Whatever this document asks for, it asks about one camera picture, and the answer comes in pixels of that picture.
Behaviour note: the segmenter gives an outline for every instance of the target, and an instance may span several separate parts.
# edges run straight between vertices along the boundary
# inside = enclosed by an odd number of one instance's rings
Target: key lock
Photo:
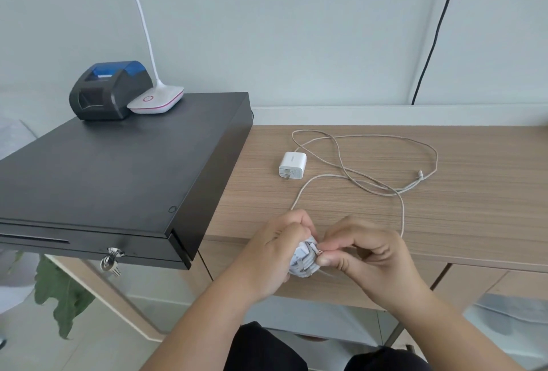
[[[126,253],[116,247],[108,247],[108,256],[101,260],[101,270],[110,271],[116,277],[120,277],[120,270],[118,269],[117,257],[123,257]]]

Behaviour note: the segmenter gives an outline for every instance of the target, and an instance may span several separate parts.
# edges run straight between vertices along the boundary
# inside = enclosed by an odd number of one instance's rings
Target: charger plug
[[[306,154],[286,152],[279,165],[278,173],[286,179],[302,179],[305,174]]]

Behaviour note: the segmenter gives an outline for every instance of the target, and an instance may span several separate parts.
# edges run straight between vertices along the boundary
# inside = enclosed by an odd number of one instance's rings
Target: black box
[[[189,268],[253,124],[247,92],[66,122],[0,160],[0,248]]]

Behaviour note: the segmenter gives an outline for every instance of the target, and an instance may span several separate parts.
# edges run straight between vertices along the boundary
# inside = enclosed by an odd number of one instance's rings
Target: person's right hand
[[[360,260],[341,251],[356,247]],[[327,230],[316,263],[333,266],[354,280],[377,305],[395,316],[421,304],[431,291],[422,280],[406,243],[392,230],[347,216]]]

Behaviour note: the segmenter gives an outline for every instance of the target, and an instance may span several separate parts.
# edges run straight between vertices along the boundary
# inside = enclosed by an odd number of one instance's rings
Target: black cord on wall
[[[436,34],[434,36],[434,42],[432,43],[432,47],[430,48],[430,53],[428,54],[428,57],[426,59],[426,63],[424,64],[424,68],[422,69],[422,72],[421,72],[421,75],[420,75],[420,78],[419,78],[419,82],[416,84],[415,94],[413,95],[413,100],[411,101],[411,105],[415,105],[416,95],[419,93],[422,78],[424,77],[426,69],[428,68],[428,63],[430,62],[430,58],[432,57],[432,52],[434,51],[434,48],[436,46],[436,42],[438,40],[438,33],[440,33],[440,27],[442,25],[443,17],[445,16],[448,5],[449,5],[449,0],[446,0],[445,5],[443,6],[442,15],[440,16],[440,21],[438,22],[438,27],[436,28]]]

